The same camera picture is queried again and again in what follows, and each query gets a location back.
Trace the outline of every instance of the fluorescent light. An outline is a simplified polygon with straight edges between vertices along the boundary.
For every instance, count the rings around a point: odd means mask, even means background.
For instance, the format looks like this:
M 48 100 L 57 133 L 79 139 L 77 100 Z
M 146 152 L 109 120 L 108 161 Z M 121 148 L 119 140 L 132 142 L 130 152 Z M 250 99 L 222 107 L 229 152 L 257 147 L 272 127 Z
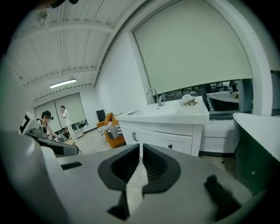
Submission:
M 52 88 L 54 88 L 54 87 L 66 85 L 66 84 L 71 83 L 71 82 L 76 82 L 76 79 L 70 79 L 70 80 L 67 80 L 67 81 L 59 82 L 59 83 L 50 85 L 49 87 L 52 89 Z

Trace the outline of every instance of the gray floor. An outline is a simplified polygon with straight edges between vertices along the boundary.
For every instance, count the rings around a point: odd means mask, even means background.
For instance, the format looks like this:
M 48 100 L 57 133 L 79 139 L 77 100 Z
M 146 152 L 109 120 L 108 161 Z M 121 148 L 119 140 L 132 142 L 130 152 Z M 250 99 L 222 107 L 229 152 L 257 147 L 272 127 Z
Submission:
M 100 135 L 100 133 L 97 130 L 88 132 L 84 136 L 80 137 L 79 141 L 76 142 L 76 145 L 79 147 L 82 154 L 91 154 L 111 149 L 110 145 L 104 141 L 104 138 Z M 199 157 L 205 159 L 206 161 L 217 166 L 222 171 L 235 177 L 234 158 L 220 158 L 208 156 Z M 147 172 L 142 163 L 142 158 L 139 158 L 139 165 L 126 186 L 126 195 L 130 214 L 133 214 L 133 212 L 142 202 L 142 187 L 147 183 Z

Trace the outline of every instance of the ceiling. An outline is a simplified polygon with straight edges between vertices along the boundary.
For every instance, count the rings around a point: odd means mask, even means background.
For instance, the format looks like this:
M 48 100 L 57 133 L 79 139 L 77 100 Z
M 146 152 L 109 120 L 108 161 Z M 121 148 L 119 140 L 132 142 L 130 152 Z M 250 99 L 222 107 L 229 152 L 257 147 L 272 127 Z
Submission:
M 7 52 L 11 73 L 35 99 L 75 87 L 93 86 L 110 42 L 144 0 L 66 0 L 55 9 L 31 11 Z M 40 12 L 46 22 L 38 22 Z M 51 84 L 77 82 L 51 89 Z

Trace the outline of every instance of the white pants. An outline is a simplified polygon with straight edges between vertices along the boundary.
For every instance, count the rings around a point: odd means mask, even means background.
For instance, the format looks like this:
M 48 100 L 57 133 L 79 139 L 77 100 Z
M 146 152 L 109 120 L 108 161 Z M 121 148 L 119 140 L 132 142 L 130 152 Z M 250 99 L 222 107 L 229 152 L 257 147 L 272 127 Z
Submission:
M 69 134 L 70 134 L 70 137 L 72 137 L 72 139 L 76 140 L 77 139 L 77 136 L 75 134 L 75 132 L 73 131 L 73 128 L 71 125 L 68 125 L 67 126 L 67 129 L 69 131 Z

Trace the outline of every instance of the silver faucet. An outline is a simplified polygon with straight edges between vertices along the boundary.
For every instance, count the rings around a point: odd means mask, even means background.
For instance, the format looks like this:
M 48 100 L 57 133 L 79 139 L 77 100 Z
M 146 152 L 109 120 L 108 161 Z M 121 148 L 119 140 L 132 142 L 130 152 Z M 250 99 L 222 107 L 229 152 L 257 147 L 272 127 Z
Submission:
M 153 94 L 153 91 L 154 91 L 154 92 L 155 92 L 155 94 L 156 94 L 156 98 L 157 98 L 157 105 L 158 105 L 159 107 L 160 107 L 160 106 L 162 106 L 162 103 L 161 103 L 162 96 L 158 97 L 158 94 L 157 94 L 157 92 L 156 92 L 156 90 L 155 90 L 155 89 L 153 89 L 153 88 L 148 89 L 148 90 L 147 90 L 147 92 L 146 92 L 146 95 L 148 96 L 148 93 L 150 92 L 150 90 L 152 91 L 152 94 Z

